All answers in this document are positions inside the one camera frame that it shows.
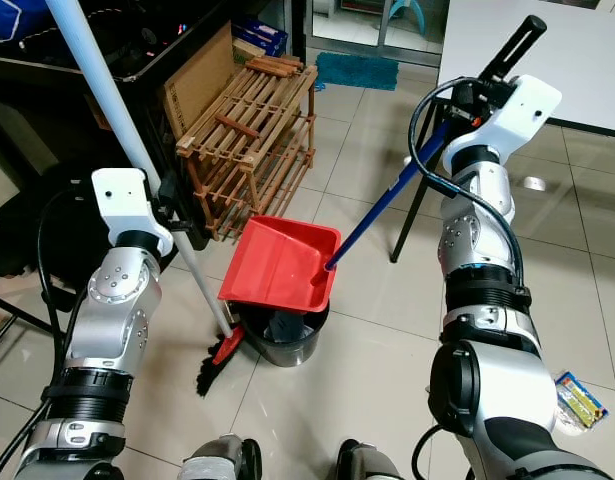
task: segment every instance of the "dustpan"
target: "dustpan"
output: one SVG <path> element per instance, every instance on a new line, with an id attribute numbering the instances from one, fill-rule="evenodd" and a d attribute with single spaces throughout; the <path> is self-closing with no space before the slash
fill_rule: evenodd
<path id="1" fill-rule="evenodd" d="M 340 245 L 329 227 L 258 215 L 249 219 L 218 298 L 295 312 L 320 312 L 336 270 L 324 265 Z"/>

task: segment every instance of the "white table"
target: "white table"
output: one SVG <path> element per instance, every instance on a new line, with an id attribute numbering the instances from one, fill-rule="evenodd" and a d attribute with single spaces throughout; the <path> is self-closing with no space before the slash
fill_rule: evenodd
<path id="1" fill-rule="evenodd" d="M 529 74 L 562 92 L 548 123 L 615 137 L 615 15 L 610 13 L 538 0 L 451 0 L 438 84 L 477 77 L 528 15 L 541 18 L 547 31 L 506 78 Z M 430 170 L 439 158 L 429 161 Z M 426 190 L 421 182 L 390 256 L 393 263 Z"/>

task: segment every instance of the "blue mat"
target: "blue mat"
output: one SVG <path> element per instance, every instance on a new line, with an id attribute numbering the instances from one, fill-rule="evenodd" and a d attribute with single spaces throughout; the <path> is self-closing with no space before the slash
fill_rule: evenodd
<path id="1" fill-rule="evenodd" d="M 322 52 L 316 59 L 318 80 L 352 87 L 395 90 L 398 62 L 387 58 L 358 57 Z"/>

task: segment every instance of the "white pole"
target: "white pole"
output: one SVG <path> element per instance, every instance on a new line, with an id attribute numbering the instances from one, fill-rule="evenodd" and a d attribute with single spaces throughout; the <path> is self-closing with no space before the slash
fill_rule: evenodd
<path id="1" fill-rule="evenodd" d="M 76 63 L 83 72 L 89 88 L 91 88 L 120 145 L 127 154 L 127 158 L 129 158 L 132 166 L 145 171 L 149 188 L 155 194 L 160 186 L 160 177 L 149 158 L 125 102 L 120 96 L 105 59 L 100 53 L 96 39 L 89 28 L 89 23 L 78 0 L 47 0 L 47 6 L 58 24 L 60 32 L 65 37 Z M 220 329 L 226 337 L 231 337 L 232 330 L 218 300 L 214 298 L 214 294 L 196 263 L 194 249 L 189 238 L 184 232 L 173 232 L 173 236 L 180 254 L 205 296 Z"/>

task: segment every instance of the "blue broom handle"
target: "blue broom handle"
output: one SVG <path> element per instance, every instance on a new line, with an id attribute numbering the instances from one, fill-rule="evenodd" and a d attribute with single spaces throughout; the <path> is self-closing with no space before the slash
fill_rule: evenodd
<path id="1" fill-rule="evenodd" d="M 440 124 L 438 129 L 432 134 L 431 138 L 427 140 L 425 145 L 418 152 L 418 158 L 423 163 L 427 163 L 431 157 L 434 156 L 438 150 L 443 146 L 445 141 L 445 134 L 447 133 L 447 129 L 449 128 L 449 122 L 444 121 Z M 325 270 L 332 270 L 338 261 L 342 258 L 343 255 L 347 253 L 347 251 L 358 241 L 360 236 L 365 233 L 365 230 L 369 228 L 369 226 L 374 223 L 374 220 L 378 218 L 378 216 L 383 213 L 389 204 L 392 202 L 394 198 L 400 193 L 400 191 L 405 188 L 405 186 L 409 183 L 409 181 L 414 177 L 414 175 L 418 172 L 418 165 L 413 160 L 405 166 L 400 175 L 398 175 L 398 179 L 396 183 L 394 183 L 391 187 L 387 189 L 385 193 L 378 199 L 376 204 L 371 207 L 371 210 L 367 212 L 367 215 L 360 221 L 360 223 L 354 228 L 354 231 L 349 234 L 349 236 L 345 239 L 343 244 L 338 247 L 338 250 L 334 252 L 334 255 L 329 259 L 329 261 L 325 264 Z"/>

